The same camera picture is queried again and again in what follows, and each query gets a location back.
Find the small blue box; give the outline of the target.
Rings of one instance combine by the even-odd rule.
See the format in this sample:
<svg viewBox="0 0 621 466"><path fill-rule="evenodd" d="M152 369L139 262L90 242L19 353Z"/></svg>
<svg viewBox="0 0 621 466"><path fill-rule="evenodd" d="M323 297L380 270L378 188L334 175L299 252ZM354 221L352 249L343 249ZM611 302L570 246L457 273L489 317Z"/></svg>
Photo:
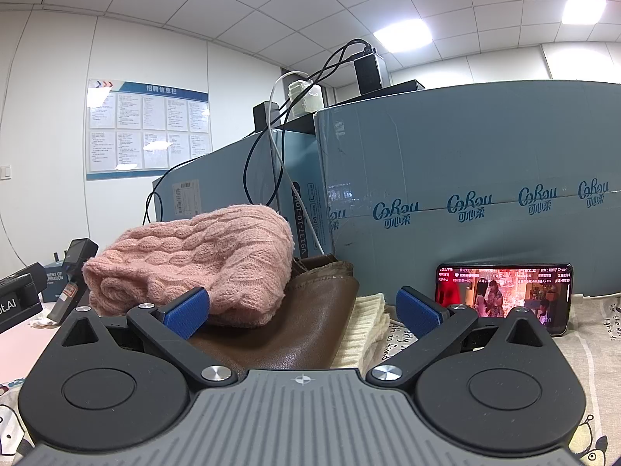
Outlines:
<svg viewBox="0 0 621 466"><path fill-rule="evenodd" d="M46 288L40 295L44 303L54 303L58 300L65 285L68 283L68 276L63 267L63 260L57 252L54 253L54 261L44 265L46 274Z"/></svg>

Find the black handheld device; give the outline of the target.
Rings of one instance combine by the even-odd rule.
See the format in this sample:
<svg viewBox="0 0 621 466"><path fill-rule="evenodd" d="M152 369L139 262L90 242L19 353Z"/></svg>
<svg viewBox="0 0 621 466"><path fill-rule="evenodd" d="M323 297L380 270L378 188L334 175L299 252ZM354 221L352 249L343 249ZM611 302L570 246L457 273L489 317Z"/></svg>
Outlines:
<svg viewBox="0 0 621 466"><path fill-rule="evenodd" d="M62 265L68 283L47 316L53 323L61 324L80 304L88 291L82 274L83 265L97 254L98 248L99 246L89 238L71 241Z"/></svg>

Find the cream knitted garment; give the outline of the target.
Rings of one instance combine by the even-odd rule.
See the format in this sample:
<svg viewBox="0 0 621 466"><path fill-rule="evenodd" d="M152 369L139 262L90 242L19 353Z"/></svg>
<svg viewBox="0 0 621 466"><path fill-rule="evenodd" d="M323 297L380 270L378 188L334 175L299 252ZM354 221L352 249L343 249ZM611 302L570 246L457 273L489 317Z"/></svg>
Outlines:
<svg viewBox="0 0 621 466"><path fill-rule="evenodd" d="M357 368L364 376L383 356L390 316L383 294L358 297L331 368Z"/></svg>

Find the pink knitted sweater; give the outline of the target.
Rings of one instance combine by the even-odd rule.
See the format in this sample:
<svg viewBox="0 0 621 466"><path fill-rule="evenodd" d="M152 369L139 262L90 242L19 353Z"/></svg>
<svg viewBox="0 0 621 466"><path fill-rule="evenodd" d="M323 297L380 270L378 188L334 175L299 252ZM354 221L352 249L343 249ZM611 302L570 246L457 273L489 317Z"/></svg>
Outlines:
<svg viewBox="0 0 621 466"><path fill-rule="evenodd" d="M293 258L290 224L270 207L241 204L126 230L84 264L83 276L102 316L202 287L210 322L253 328L276 315Z"/></svg>

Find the smartphone playing video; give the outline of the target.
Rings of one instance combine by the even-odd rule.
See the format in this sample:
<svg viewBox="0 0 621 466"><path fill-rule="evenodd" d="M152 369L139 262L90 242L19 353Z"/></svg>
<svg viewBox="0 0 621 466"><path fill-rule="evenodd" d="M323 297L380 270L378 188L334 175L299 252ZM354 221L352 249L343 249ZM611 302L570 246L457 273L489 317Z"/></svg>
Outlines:
<svg viewBox="0 0 621 466"><path fill-rule="evenodd" d="M504 318L516 308L531 311L552 336L565 333L574 270L569 264L444 264L436 271L435 301L463 304L482 318Z"/></svg>

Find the brown leather garment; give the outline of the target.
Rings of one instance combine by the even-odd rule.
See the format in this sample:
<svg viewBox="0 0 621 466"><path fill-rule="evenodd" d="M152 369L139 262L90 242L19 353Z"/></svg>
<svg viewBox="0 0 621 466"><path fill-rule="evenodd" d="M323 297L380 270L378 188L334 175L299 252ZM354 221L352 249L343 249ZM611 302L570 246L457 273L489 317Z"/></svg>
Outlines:
<svg viewBox="0 0 621 466"><path fill-rule="evenodd" d="M250 369L327 369L358 289L352 263L332 255L295 258L282 304L269 323L257 328L205 325L189 343L236 374Z"/></svg>

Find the printed grey bed sheet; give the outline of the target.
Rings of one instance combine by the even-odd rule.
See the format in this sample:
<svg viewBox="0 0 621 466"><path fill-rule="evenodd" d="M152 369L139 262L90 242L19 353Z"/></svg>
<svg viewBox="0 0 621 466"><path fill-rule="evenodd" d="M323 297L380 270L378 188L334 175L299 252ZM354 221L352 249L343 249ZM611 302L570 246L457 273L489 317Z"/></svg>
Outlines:
<svg viewBox="0 0 621 466"><path fill-rule="evenodd" d="M575 298L565 334L555 342L575 371L586 396L586 410L571 439L572 451L587 465L612 464L620 455L620 319L612 301L596 305ZM382 359L388 360L417 341L397 318L390 316ZM50 309L3 332L1 336L1 462L15 465L33 441L18 411L24 379L59 326L47 317Z"/></svg>

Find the large blue cardboard box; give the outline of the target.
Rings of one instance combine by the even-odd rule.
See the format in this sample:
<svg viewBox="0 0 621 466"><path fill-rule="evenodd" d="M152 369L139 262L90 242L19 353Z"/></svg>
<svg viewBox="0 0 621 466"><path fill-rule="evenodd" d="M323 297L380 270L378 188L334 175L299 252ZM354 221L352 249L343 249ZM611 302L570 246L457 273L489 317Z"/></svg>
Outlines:
<svg viewBox="0 0 621 466"><path fill-rule="evenodd" d="M567 263L620 288L620 89L516 81L346 103L316 117L339 259L365 295L435 290L455 264Z"/></svg>

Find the black power adapter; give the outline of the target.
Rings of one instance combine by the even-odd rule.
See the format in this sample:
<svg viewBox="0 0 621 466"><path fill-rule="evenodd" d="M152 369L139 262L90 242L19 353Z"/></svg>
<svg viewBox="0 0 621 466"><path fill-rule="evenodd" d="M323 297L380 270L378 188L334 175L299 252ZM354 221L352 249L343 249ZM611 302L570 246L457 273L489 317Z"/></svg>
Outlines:
<svg viewBox="0 0 621 466"><path fill-rule="evenodd" d="M390 86L389 72L384 59L377 53L367 54L354 61L359 93L367 95Z"/></svg>

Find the wall notice board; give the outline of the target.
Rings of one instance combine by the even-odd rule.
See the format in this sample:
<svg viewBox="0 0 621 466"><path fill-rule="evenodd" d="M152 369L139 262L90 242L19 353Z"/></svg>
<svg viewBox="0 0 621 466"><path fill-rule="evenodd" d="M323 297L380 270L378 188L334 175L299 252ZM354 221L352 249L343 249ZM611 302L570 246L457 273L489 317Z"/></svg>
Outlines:
<svg viewBox="0 0 621 466"><path fill-rule="evenodd" d="M212 150L208 93L121 80L87 83L87 180L150 177Z"/></svg>

